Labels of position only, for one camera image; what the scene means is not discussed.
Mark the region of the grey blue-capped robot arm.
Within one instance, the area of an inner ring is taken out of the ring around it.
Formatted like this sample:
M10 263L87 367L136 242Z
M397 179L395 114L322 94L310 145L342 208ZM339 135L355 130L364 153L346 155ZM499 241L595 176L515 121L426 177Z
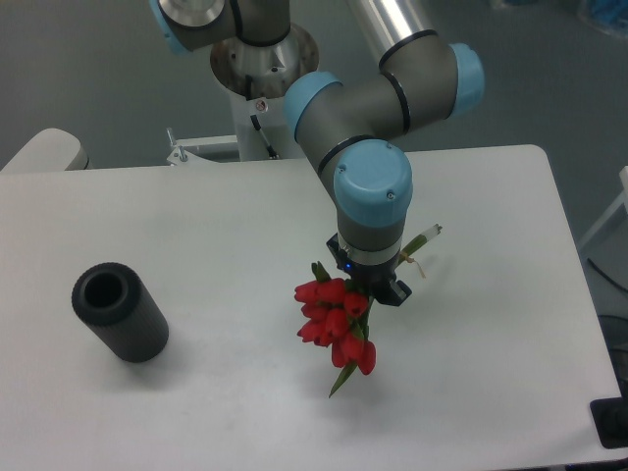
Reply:
M475 107L485 74L477 53L443 42L416 1L352 1L377 73L345 85L319 68L312 36L287 1L154 1L177 53L209 48L229 94L242 161L306 158L337 209L328 246L338 267L380 303L410 295L395 274L412 196L393 139Z

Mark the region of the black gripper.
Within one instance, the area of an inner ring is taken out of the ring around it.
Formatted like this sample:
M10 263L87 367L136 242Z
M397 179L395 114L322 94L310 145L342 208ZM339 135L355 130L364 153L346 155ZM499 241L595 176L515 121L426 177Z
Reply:
M410 287L396 277L401 239L390 247L367 251L350 245L340 233L333 235L327 246L340 270L367 290L380 304L400 306L410 295Z

